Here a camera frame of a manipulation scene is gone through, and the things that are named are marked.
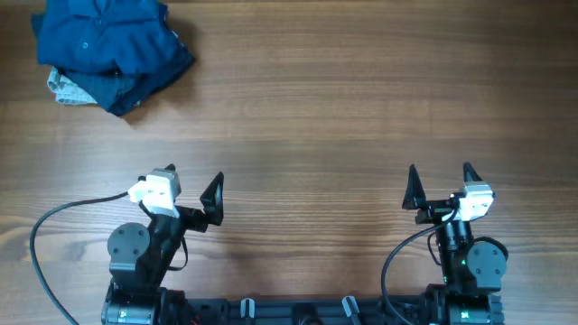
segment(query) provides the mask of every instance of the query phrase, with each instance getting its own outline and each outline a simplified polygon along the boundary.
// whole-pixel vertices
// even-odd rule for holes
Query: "pile of clothes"
[[[47,0],[32,25],[56,100],[122,116],[170,86],[194,58],[167,27],[167,11],[156,0]]]

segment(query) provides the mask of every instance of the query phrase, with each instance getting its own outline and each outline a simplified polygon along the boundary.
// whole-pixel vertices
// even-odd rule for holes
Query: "folded garment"
[[[163,18],[156,0],[47,0],[38,62],[87,73],[156,72],[181,48]]]
[[[170,31],[164,25],[167,6],[158,4],[157,8],[159,15],[163,18],[164,28]],[[43,19],[43,14],[34,14],[32,16],[32,26],[35,35],[41,33]],[[179,49],[172,60],[154,73],[130,76],[118,70],[100,74],[89,74],[68,69],[59,69],[59,71],[63,76],[66,76],[79,87],[86,90],[107,112],[122,116],[140,101],[170,86],[193,62],[194,58],[187,51],[186,46],[179,43]]]
[[[62,76],[56,68],[52,68],[46,81],[48,88],[56,94],[56,101],[64,105],[97,104],[97,101],[72,80]]]

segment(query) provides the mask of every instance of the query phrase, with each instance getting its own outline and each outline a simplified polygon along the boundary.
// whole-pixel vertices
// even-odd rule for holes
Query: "black metal frame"
[[[174,171],[174,166],[167,169]],[[481,181],[468,163],[465,181]],[[148,227],[136,223],[117,228],[108,240],[111,254],[108,287],[102,311],[103,324],[191,325],[397,325],[401,320],[384,304],[383,297],[355,302],[348,314],[340,300],[229,302],[221,299],[186,300],[184,292],[160,287],[186,230],[205,232],[219,226],[223,174],[201,195],[204,212],[177,207],[179,218],[155,215]],[[412,165],[404,209],[418,209],[417,224],[442,224],[456,209],[460,193],[449,200],[428,201]],[[470,222],[452,221],[435,232],[446,284],[430,284],[418,296],[393,296],[396,310],[415,325],[504,323],[500,297],[508,251],[494,239],[474,239]]]

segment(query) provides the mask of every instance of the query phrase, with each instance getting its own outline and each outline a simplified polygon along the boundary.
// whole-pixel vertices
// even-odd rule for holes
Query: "wooden table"
[[[119,119],[63,107],[35,62],[30,13],[0,4],[0,324],[65,323],[28,251],[64,202],[128,189],[175,163],[199,207],[225,173],[222,227],[189,233],[164,284],[192,298],[379,295],[389,252],[423,228],[401,210],[415,163],[430,198],[471,161],[497,192],[474,234],[510,250],[507,324],[569,324],[578,305],[576,6],[501,1],[173,1],[199,58]],[[37,238],[47,279],[99,324],[109,233],[146,216],[128,200],[70,209]],[[184,255],[175,257],[182,263]],[[441,281],[422,238],[394,262],[393,293]]]

